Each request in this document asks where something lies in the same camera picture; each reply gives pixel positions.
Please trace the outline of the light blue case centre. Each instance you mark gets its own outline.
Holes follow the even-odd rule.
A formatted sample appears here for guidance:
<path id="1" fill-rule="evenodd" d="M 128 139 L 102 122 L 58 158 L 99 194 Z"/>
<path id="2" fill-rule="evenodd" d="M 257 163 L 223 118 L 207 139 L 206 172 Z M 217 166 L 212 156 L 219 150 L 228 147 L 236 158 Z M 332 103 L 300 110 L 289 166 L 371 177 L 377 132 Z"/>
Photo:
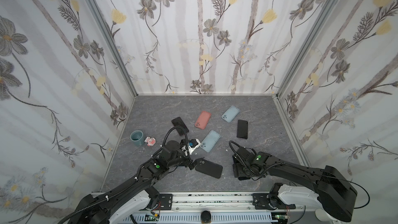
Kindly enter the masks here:
<path id="1" fill-rule="evenodd" d="M 205 150 L 206 152 L 210 152 L 213 147 L 217 144 L 221 135 L 214 130 L 211 130 L 205 139 L 201 142 L 200 147 Z"/>

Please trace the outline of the teal ceramic cup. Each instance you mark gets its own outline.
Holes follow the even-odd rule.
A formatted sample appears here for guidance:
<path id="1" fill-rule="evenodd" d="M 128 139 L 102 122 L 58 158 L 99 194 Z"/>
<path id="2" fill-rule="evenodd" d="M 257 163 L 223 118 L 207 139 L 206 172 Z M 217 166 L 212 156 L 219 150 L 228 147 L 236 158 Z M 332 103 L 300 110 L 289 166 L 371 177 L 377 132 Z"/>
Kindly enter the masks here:
<path id="1" fill-rule="evenodd" d="M 130 134 L 130 140 L 135 146 L 143 146 L 145 143 L 145 137 L 141 130 L 133 131 Z"/>

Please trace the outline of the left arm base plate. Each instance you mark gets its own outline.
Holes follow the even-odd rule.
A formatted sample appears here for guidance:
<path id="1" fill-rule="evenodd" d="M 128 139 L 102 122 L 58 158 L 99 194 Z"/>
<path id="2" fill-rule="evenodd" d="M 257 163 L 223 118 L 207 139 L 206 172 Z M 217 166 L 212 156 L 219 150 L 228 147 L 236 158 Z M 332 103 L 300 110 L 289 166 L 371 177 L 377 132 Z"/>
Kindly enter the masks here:
<path id="1" fill-rule="evenodd" d="M 173 204 L 173 194 L 160 194 L 150 201 L 151 211 L 170 211 Z"/>

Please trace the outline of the pink phone case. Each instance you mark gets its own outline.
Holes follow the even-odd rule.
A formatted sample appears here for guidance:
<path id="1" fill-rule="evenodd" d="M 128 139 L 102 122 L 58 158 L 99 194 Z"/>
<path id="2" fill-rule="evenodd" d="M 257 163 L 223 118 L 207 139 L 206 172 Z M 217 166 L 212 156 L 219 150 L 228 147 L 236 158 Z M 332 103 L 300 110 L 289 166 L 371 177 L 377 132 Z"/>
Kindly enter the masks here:
<path id="1" fill-rule="evenodd" d="M 204 130 L 211 118 L 211 113 L 207 111 L 202 111 L 201 114 L 199 115 L 198 119 L 196 120 L 194 126 Z"/>

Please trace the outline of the black phone far left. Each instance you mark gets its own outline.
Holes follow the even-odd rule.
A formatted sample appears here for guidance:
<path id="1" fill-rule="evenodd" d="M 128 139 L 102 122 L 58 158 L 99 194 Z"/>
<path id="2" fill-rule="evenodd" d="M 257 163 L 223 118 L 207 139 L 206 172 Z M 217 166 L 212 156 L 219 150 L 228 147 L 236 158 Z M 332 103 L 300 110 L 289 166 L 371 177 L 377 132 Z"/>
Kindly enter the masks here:
<path id="1" fill-rule="evenodd" d="M 186 124 L 183 122 L 181 117 L 174 118 L 172 121 L 173 126 L 175 127 L 181 127 L 184 129 L 184 131 L 181 128 L 177 128 L 176 131 L 180 136 L 184 136 L 184 133 L 188 134 L 189 129 L 187 128 Z"/>

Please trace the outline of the small pink white toy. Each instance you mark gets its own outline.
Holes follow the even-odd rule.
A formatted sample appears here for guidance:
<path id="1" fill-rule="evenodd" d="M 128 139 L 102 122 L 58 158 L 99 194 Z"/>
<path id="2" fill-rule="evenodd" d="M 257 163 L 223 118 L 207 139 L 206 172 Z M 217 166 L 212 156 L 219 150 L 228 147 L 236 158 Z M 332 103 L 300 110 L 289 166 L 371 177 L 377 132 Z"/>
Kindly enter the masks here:
<path id="1" fill-rule="evenodd" d="M 145 143 L 147 146 L 154 146 L 156 144 L 156 139 L 148 136 L 145 138 Z"/>

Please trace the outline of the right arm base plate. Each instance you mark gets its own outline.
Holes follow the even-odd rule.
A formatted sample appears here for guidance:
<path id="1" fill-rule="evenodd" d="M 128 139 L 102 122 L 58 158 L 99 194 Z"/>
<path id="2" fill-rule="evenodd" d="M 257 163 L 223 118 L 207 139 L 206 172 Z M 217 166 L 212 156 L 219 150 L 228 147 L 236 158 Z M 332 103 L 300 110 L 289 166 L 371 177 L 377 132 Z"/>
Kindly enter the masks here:
<path id="1" fill-rule="evenodd" d="M 296 209 L 294 204 L 285 204 L 278 196 L 273 194 L 253 194 L 253 206 L 255 209 L 266 209 L 270 211 Z"/>

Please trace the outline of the black phone case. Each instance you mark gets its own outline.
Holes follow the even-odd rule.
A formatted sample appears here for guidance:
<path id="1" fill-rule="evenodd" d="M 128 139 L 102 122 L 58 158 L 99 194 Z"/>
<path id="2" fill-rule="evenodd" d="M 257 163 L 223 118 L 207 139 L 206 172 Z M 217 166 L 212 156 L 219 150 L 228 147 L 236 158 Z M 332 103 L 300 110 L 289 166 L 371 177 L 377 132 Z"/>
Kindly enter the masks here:
<path id="1" fill-rule="evenodd" d="M 208 161 L 204 159 L 204 165 L 203 165 L 203 170 L 202 171 L 197 171 L 200 172 L 204 175 L 211 176 L 216 179 L 220 179 L 223 171 L 223 166 L 213 163 L 211 161 Z"/>

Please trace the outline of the black round knob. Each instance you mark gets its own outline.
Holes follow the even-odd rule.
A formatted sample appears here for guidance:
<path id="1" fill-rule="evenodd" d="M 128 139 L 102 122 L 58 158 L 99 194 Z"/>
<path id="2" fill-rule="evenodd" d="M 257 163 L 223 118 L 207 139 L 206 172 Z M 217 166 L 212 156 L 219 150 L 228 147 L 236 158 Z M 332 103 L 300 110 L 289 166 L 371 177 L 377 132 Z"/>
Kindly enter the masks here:
<path id="1" fill-rule="evenodd" d="M 202 224 L 210 224 L 212 220 L 212 215 L 210 211 L 202 211 L 200 215 Z"/>

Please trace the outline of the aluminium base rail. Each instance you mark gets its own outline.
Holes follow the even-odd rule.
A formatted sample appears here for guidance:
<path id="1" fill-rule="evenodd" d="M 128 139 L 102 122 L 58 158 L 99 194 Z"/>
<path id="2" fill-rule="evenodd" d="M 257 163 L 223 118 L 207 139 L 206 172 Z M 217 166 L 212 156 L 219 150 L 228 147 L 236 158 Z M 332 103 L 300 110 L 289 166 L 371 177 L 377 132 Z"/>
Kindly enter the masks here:
<path id="1" fill-rule="evenodd" d="M 253 192 L 162 192 L 173 194 L 170 211 L 151 211 L 149 194 L 141 192 L 116 212 L 110 224 L 201 224 L 202 211 L 210 211 L 210 224 L 337 224 L 320 222 L 315 207 L 297 205 L 296 209 L 257 210 Z"/>

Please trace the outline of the black phone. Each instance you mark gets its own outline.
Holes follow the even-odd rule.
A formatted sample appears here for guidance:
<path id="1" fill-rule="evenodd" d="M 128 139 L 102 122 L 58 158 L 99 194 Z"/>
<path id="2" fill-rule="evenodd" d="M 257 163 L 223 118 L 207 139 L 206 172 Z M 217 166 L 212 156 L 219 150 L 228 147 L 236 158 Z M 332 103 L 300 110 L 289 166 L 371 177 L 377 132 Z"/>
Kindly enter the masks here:
<path id="1" fill-rule="evenodd" d="M 248 121 L 238 120 L 237 122 L 237 138 L 248 139 Z"/>
<path id="2" fill-rule="evenodd" d="M 188 134 L 189 129 L 187 128 L 186 124 L 183 122 L 181 117 L 174 118 L 172 121 L 173 126 L 175 127 L 181 127 L 184 129 L 184 131 L 181 128 L 177 128 L 176 131 L 180 136 L 184 136 L 184 133 Z"/>

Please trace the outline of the light blue case far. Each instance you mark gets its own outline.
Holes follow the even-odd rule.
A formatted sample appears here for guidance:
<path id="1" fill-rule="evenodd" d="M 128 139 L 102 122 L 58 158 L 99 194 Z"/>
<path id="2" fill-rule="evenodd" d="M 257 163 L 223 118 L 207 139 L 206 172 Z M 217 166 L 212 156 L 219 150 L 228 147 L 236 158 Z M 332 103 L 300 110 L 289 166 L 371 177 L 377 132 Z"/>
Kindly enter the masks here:
<path id="1" fill-rule="evenodd" d="M 221 116 L 221 118 L 230 123 L 239 114 L 240 110 L 235 106 L 230 106 Z"/>

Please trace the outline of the black phone far right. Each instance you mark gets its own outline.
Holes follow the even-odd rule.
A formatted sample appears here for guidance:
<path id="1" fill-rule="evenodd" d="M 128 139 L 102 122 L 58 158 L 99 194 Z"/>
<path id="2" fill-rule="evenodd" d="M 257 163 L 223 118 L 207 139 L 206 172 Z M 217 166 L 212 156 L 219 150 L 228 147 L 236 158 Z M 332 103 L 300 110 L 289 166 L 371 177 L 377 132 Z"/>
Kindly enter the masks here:
<path id="1" fill-rule="evenodd" d="M 237 122 L 237 138 L 248 139 L 248 121 L 238 120 Z"/>

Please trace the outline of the light blue case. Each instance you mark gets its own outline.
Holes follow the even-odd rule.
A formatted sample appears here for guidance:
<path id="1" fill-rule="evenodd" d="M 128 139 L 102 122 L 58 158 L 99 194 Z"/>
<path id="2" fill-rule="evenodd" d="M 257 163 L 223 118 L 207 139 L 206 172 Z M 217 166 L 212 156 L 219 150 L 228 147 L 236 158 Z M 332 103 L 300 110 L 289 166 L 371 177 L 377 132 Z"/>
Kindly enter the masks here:
<path id="1" fill-rule="evenodd" d="M 206 152 L 210 152 L 213 147 L 217 144 L 221 135 L 214 130 L 211 130 L 205 139 L 201 142 L 200 147 L 205 150 Z"/>
<path id="2" fill-rule="evenodd" d="M 240 110 L 235 106 L 230 106 L 221 116 L 221 118 L 230 123 L 239 114 Z"/>

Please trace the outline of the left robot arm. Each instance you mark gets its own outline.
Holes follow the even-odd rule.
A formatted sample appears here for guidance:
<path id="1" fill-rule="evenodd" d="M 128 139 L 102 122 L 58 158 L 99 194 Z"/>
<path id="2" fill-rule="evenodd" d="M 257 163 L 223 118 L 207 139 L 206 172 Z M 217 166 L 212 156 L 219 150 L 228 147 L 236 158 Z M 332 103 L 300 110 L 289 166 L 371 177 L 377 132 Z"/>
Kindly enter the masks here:
<path id="1" fill-rule="evenodd" d="M 150 199 L 157 198 L 158 193 L 153 185 L 168 175 L 172 167 L 189 167 L 192 170 L 196 162 L 190 157 L 191 150 L 200 145 L 198 139 L 167 142 L 150 159 L 138 166 L 135 175 L 97 197 L 92 194 L 85 196 L 74 212 L 62 218 L 59 223 L 109 224 L 116 212 L 139 193 L 144 191 Z"/>

